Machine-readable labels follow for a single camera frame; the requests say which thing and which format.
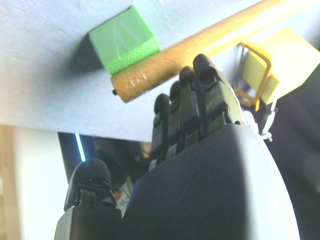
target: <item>green foam cube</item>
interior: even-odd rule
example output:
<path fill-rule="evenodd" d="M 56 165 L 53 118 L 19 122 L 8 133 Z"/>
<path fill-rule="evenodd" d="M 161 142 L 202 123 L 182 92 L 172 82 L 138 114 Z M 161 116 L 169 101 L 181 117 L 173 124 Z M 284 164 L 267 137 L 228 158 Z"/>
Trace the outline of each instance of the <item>green foam cube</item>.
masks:
<path fill-rule="evenodd" d="M 112 75 L 160 51 L 157 38 L 133 6 L 92 30 L 89 39 Z"/>

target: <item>robotic hand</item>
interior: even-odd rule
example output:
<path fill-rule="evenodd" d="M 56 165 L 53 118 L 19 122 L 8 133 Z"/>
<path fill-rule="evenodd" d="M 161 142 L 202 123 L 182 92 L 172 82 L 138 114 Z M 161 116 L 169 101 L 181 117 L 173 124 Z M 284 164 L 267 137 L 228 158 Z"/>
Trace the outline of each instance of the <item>robotic hand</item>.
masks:
<path fill-rule="evenodd" d="M 55 240 L 300 239 L 269 150 L 246 125 L 233 89 L 209 58 L 200 54 L 193 68 L 185 67 L 170 96 L 156 99 L 154 112 L 153 160 L 135 184 L 123 219 L 107 201 L 107 171 L 93 177 L 91 170 L 76 182 L 95 179 L 94 190 L 70 184 L 66 203 L 68 196 L 77 197 L 65 207 Z M 75 209 L 89 212 L 90 220 Z"/>

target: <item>yellow cube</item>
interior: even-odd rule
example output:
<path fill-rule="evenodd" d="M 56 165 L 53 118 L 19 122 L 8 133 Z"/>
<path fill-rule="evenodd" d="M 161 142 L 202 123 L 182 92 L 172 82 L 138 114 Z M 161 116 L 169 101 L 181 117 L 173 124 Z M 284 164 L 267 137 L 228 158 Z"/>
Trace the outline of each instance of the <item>yellow cube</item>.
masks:
<path fill-rule="evenodd" d="M 266 104 L 301 86 L 320 63 L 320 52 L 288 28 L 258 46 L 270 54 L 272 62 L 271 76 L 260 97 Z M 266 63 L 249 51 L 242 77 L 257 91 L 266 68 Z"/>

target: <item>wooden rolling pin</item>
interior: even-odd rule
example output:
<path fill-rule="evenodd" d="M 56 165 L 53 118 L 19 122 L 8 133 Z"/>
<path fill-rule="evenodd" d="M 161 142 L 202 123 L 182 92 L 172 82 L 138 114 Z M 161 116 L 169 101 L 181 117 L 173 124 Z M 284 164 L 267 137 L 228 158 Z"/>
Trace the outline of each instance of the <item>wooden rolling pin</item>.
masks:
<path fill-rule="evenodd" d="M 196 55 L 213 57 L 319 2 L 263 0 L 117 73 L 111 78 L 113 93 L 127 103 L 178 75 L 184 66 L 192 66 Z"/>

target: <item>yellow sponge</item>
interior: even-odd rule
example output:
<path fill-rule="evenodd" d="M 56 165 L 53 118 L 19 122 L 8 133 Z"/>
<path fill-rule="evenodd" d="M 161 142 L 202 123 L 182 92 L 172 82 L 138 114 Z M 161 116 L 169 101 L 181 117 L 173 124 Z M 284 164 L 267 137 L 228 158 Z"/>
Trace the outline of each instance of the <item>yellow sponge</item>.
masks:
<path fill-rule="evenodd" d="M 320 52 L 288 28 L 258 46 L 270 54 L 272 62 L 272 73 L 261 95 L 266 104 L 301 86 L 320 63 Z M 266 68 L 266 63 L 249 51 L 242 77 L 257 91 Z"/>

